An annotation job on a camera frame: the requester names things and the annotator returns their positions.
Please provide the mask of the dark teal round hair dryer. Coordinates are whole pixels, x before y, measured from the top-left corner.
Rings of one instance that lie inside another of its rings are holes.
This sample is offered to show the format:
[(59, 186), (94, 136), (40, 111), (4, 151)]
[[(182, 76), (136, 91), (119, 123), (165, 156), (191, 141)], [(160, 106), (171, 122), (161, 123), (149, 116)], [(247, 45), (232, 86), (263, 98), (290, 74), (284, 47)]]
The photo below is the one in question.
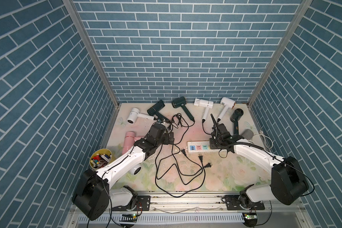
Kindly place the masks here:
[(242, 109), (237, 108), (234, 113), (230, 117), (230, 121), (233, 123), (233, 134), (238, 135), (239, 134), (239, 127), (238, 127), (238, 121), (240, 118), (244, 115), (244, 112)]

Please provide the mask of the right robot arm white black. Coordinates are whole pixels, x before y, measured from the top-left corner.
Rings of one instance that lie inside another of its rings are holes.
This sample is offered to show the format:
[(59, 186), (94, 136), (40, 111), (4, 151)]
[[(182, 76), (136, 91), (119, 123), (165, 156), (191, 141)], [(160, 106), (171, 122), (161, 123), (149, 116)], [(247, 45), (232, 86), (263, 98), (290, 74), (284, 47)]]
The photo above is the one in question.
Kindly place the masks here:
[(240, 191), (239, 204), (246, 210), (254, 207), (256, 203), (266, 200), (278, 200), (285, 205), (291, 205), (309, 189), (307, 177), (294, 157), (284, 158), (271, 154), (240, 135), (233, 135), (225, 139), (212, 136), (210, 145), (249, 159), (270, 176), (270, 184), (252, 184)]

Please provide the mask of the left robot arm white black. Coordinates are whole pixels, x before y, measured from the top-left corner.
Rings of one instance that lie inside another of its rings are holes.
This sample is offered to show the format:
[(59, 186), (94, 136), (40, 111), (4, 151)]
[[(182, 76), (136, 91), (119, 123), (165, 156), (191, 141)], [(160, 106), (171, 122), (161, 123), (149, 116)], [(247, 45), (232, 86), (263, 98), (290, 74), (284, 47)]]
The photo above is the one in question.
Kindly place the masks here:
[(138, 193), (124, 186), (112, 190), (113, 185), (127, 172), (153, 155), (159, 146), (174, 143), (174, 133), (154, 135), (148, 133), (135, 141), (134, 145), (121, 157), (96, 171), (86, 170), (80, 177), (72, 196), (72, 202), (89, 218), (100, 217), (111, 204), (111, 208), (128, 207), (136, 204)]

